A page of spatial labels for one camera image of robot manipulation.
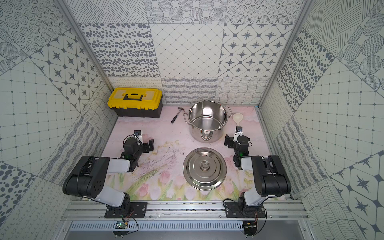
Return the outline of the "cream spoon with grey handle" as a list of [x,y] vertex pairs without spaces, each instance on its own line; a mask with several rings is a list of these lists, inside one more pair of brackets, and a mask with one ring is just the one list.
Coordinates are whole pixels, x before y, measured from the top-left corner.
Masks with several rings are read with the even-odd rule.
[[234,122],[236,123],[236,126],[237,127],[240,127],[241,126],[241,121],[243,120],[244,116],[243,114],[241,113],[235,113],[233,114],[232,116],[232,119],[234,120]]

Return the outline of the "stainless steel pot lid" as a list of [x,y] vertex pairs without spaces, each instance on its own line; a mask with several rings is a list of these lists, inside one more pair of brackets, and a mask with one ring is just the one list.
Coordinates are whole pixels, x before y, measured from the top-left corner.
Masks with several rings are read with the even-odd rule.
[[191,151],[183,163],[186,181],[200,191],[218,188],[227,176],[227,164],[222,155],[211,148]]

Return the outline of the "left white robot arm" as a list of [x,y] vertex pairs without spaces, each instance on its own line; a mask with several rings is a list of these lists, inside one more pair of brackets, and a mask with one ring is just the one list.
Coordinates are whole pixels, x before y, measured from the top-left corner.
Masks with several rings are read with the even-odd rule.
[[132,210],[130,196],[105,184],[108,174],[131,173],[139,166],[143,153],[154,150],[154,140],[144,143],[138,136],[128,136],[120,158],[83,156],[63,184],[65,195],[87,198],[105,204],[108,210],[128,215]]

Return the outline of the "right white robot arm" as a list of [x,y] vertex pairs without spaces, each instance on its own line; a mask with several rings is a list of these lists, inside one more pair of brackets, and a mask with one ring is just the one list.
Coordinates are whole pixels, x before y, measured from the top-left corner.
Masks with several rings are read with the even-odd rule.
[[254,188],[239,197],[240,212],[255,212],[270,196],[278,198],[291,193],[292,186],[279,156],[251,156],[250,139],[244,135],[226,135],[224,145],[234,150],[235,167],[254,176]]

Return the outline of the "yellow black toolbox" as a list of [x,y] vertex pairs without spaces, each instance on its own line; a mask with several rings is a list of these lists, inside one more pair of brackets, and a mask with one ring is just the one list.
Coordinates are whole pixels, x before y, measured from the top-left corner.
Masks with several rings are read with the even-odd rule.
[[159,118],[163,108],[163,93],[158,89],[116,88],[108,106],[119,117]]

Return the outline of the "green circuit board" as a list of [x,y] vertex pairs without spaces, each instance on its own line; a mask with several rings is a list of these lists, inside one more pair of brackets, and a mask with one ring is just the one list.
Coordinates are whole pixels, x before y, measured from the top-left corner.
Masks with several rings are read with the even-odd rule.
[[116,223],[116,229],[126,229],[127,225],[124,222],[117,222]]

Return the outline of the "right small circuit board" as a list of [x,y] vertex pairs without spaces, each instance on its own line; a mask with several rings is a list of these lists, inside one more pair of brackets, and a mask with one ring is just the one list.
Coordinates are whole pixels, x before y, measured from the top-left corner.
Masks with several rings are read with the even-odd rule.
[[253,237],[258,232],[257,222],[243,221],[243,230],[246,237]]

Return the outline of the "white perforated vent strip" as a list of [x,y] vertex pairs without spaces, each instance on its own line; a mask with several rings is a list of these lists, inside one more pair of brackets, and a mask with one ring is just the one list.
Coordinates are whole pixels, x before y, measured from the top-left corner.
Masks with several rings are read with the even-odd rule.
[[71,231],[242,231],[243,222],[230,221],[130,221],[126,229],[116,229],[122,221],[73,221]]

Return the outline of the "black handled claw hammer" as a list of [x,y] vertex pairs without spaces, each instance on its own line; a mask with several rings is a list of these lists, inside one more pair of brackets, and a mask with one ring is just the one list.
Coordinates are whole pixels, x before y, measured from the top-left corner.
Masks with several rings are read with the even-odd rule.
[[180,114],[180,112],[184,112],[184,111],[185,111],[184,108],[182,108],[182,107],[178,107],[178,112],[177,112],[177,114],[173,117],[173,119],[171,120],[171,124],[173,124],[173,123],[176,121],[176,119],[177,119],[178,115]]

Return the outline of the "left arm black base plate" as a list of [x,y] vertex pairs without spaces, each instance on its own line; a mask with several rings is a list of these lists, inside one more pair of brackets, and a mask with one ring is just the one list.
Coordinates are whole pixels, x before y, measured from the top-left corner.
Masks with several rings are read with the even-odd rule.
[[120,207],[107,206],[106,219],[125,219],[128,217],[143,219],[147,211],[147,202],[123,203]]

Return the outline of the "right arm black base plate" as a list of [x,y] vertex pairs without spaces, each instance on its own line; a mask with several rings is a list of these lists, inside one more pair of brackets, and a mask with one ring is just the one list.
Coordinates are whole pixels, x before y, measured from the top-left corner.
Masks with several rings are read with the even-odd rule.
[[247,206],[234,201],[224,201],[223,206],[227,218],[265,218],[265,208],[263,206]]

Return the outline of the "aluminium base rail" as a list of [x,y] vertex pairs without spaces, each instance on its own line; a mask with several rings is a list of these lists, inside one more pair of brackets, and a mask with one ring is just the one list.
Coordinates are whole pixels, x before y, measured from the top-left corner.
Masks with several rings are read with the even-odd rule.
[[[223,206],[222,201],[148,201],[145,208],[135,210],[128,214],[136,220],[155,221],[212,221],[229,220],[293,220],[308,221],[309,217],[301,201],[266,201],[256,213],[238,214],[234,202],[229,201],[229,208]],[[88,201],[71,201],[64,211],[61,221],[104,221],[107,207],[105,205]]]

